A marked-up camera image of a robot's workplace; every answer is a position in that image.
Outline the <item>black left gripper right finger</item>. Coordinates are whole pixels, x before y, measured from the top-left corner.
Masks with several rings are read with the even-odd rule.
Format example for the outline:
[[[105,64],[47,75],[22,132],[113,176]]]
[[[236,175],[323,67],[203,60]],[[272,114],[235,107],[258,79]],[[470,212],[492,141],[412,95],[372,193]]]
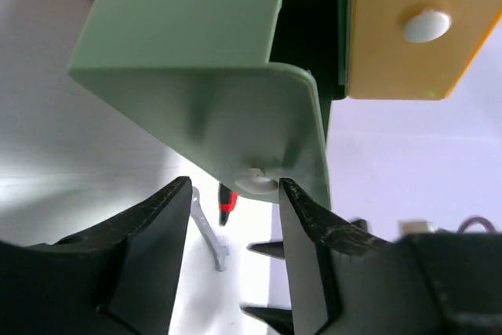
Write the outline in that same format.
[[[297,334],[498,334],[501,237],[419,233],[388,242],[279,182]]]

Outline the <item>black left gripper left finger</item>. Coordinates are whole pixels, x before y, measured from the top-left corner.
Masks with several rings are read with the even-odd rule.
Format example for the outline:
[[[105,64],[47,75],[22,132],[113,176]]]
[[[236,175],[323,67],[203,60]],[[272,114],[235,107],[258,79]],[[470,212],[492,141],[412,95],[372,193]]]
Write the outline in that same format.
[[[178,177],[55,244],[3,242],[2,333],[168,333],[191,203]]]

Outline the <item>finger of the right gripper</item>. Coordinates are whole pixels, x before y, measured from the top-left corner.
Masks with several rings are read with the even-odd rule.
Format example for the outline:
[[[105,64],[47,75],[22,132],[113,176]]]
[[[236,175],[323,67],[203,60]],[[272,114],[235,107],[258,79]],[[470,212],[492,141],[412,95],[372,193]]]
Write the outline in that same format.
[[[247,250],[276,259],[285,259],[283,241],[251,243],[247,246]]]
[[[244,304],[241,311],[266,323],[274,331],[294,331],[293,313],[289,309]]]

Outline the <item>yellow drawer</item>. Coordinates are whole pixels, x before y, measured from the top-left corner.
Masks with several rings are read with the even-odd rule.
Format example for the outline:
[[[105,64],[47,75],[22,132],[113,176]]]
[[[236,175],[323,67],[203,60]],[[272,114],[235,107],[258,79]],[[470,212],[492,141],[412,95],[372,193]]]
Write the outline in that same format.
[[[501,0],[351,0],[348,96],[446,98],[500,17]]]

